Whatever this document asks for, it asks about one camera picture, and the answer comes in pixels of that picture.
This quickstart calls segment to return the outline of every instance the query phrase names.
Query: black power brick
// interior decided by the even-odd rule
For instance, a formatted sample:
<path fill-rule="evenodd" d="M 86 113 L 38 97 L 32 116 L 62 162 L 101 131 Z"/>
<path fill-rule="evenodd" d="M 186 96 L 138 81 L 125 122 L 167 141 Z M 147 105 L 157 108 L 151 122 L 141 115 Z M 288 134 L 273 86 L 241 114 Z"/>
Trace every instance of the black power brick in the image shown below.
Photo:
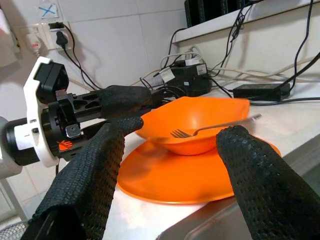
<path fill-rule="evenodd" d="M 235 98 L 240 99 L 259 98 L 259 101 L 281 101 L 290 96 L 290 84 L 277 88 L 279 85 L 279 83 L 244 84 L 234 88 L 232 92 Z"/>

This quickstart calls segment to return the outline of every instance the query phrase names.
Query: orange bowl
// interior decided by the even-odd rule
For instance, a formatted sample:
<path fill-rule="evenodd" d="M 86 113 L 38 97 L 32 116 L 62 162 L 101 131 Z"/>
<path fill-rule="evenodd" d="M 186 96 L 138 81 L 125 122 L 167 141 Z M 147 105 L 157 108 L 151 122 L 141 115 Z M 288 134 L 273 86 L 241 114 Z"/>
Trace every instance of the orange bowl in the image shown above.
<path fill-rule="evenodd" d="M 192 134 L 203 127 L 242 120 L 249 108 L 246 99 L 181 97 L 143 115 L 143 128 L 136 133 L 176 154 L 198 155 L 216 147 L 216 135 L 224 127 L 203 130 L 188 138 L 175 138 L 170 133 L 180 129 Z"/>

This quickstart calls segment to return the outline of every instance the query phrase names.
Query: orange logo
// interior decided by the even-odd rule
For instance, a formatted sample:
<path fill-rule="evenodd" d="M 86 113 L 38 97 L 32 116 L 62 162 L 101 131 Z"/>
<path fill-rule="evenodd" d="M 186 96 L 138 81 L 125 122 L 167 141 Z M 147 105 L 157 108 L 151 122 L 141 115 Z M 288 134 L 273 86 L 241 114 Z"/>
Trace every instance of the orange logo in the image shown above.
<path fill-rule="evenodd" d="M 57 141 L 56 143 L 59 144 L 60 151 L 70 150 L 73 145 L 71 141 L 66 141 L 66 140 L 63 140 L 61 142 Z"/>

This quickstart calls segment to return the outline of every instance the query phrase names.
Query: robotic arm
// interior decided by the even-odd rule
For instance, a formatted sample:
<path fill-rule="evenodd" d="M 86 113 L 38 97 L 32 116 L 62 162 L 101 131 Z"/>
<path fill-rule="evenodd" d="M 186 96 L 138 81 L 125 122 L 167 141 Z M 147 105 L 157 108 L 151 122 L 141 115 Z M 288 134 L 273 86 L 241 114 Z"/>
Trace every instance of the robotic arm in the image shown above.
<path fill-rule="evenodd" d="M 38 58 L 23 88 L 26 118 L 8 122 L 0 117 L 0 179 L 38 161 L 46 167 L 60 158 L 70 161 L 106 121 L 84 129 L 80 123 L 129 116 L 151 103 L 145 87 L 112 86 L 75 95 L 67 94 L 68 85 L 64 65 Z"/>

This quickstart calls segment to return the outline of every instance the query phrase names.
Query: stainless steel sink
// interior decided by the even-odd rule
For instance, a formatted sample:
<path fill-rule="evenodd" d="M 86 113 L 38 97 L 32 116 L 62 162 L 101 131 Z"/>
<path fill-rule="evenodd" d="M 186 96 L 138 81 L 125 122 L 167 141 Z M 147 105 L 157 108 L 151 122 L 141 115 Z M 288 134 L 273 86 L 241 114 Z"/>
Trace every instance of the stainless steel sink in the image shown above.
<path fill-rule="evenodd" d="M 320 135 L 283 158 L 320 195 Z M 208 203 L 157 240 L 252 240 L 235 197 Z"/>

